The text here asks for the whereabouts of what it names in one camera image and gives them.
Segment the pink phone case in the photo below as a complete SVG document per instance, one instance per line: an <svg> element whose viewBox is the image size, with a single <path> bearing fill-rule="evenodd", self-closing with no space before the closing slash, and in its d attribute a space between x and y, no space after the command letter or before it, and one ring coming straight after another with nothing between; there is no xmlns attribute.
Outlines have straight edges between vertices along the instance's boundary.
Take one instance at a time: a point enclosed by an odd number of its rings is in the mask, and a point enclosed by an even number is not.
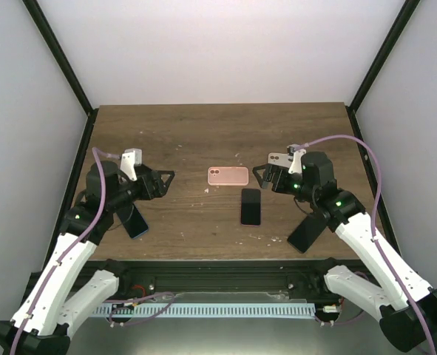
<svg viewBox="0 0 437 355"><path fill-rule="evenodd" d="M210 186L247 186L249 173L243 166L212 166L207 181Z"/></svg>

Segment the pink-edged black phone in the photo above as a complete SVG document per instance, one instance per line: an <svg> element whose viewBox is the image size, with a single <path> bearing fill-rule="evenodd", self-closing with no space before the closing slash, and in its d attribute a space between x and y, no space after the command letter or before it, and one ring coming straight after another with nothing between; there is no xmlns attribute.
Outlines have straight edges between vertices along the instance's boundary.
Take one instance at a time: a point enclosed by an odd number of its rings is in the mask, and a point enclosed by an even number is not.
<svg viewBox="0 0 437 355"><path fill-rule="evenodd" d="M244 226L261 224L261 191L259 189L242 189L240 222Z"/></svg>

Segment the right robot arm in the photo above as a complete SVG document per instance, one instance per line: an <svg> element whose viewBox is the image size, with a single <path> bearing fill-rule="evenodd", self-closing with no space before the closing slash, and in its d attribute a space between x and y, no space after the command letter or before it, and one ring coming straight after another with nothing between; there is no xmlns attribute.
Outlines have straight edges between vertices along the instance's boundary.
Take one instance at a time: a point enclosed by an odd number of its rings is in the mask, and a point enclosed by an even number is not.
<svg viewBox="0 0 437 355"><path fill-rule="evenodd" d="M344 265L312 276L320 298L338 294L371 315L387 340L407 353L437 334L437 288L421 278L393 249L354 194L337 186L333 164L324 152L294 153L292 163L267 163L252 172L262 188L309 203L312 212L288 237L305 253L325 229L343 240L372 274L372 283Z"/></svg>

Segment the white phone case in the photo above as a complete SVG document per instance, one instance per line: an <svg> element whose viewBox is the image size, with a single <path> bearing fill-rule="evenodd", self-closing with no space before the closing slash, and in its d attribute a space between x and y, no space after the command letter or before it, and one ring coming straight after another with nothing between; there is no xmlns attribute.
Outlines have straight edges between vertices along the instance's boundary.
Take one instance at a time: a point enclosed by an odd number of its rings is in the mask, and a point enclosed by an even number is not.
<svg viewBox="0 0 437 355"><path fill-rule="evenodd" d="M287 153L271 152L268 154L268 163L276 166L284 166L289 168L293 162L293 158Z"/></svg>

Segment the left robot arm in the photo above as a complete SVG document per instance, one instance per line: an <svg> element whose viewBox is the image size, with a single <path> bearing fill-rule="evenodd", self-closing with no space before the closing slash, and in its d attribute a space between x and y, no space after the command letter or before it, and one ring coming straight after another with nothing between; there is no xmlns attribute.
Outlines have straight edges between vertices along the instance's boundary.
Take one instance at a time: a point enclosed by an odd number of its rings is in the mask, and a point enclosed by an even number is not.
<svg viewBox="0 0 437 355"><path fill-rule="evenodd" d="M140 217L137 200L166 195L175 174L146 165L121 168L113 161L94 163L86 188L64 215L55 248L30 294L9 320L0 320L4 354L65 354L79 326L110 297L132 291L126 266L107 260L79 291L72 287L80 271L118 217L133 232Z"/></svg>

